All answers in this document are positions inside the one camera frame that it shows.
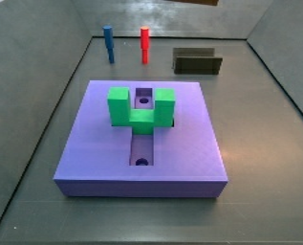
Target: purple block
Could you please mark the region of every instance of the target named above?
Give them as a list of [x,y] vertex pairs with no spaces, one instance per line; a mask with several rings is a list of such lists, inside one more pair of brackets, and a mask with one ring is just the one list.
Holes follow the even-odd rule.
[[[174,127],[154,130],[154,165],[131,166],[130,127],[113,127],[110,87],[175,90]],[[198,82],[90,81],[54,181],[69,196],[218,197],[227,173]]]

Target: red peg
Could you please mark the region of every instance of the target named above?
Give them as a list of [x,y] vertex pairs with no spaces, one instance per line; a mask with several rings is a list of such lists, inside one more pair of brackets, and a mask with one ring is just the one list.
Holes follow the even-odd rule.
[[141,27],[142,63],[149,63],[149,27]]

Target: green block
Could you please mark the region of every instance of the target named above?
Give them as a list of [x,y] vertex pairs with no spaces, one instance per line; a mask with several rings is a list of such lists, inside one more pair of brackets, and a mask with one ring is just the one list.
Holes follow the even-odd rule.
[[134,128],[134,134],[154,134],[154,110],[133,109],[130,117],[130,126]]
[[174,108],[174,90],[167,88],[158,88],[155,92],[155,126],[173,126]]
[[107,93],[107,108],[113,126],[125,126],[130,122],[131,97],[129,87],[111,87]]
[[171,88],[157,88],[155,94],[158,101],[175,101],[175,92]]

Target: dark rectangular block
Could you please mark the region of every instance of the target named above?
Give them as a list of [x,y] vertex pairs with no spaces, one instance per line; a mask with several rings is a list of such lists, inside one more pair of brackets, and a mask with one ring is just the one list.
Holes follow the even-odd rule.
[[167,0],[167,1],[187,3],[187,4],[202,4],[202,5],[218,6],[219,0]]
[[223,58],[215,56],[214,48],[174,48],[173,68],[175,74],[218,75]]
[[218,75],[223,59],[221,57],[178,57],[175,61],[175,74]]

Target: gray wall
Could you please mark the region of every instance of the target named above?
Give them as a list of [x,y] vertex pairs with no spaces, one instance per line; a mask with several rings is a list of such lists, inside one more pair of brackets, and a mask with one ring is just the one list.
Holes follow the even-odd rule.
[[249,42],[303,112],[303,0],[275,0]]
[[273,0],[219,0],[218,7],[165,0],[74,0],[93,35],[111,25],[115,36],[139,36],[149,25],[153,36],[246,39]]
[[90,39],[70,0],[0,2],[0,215]]

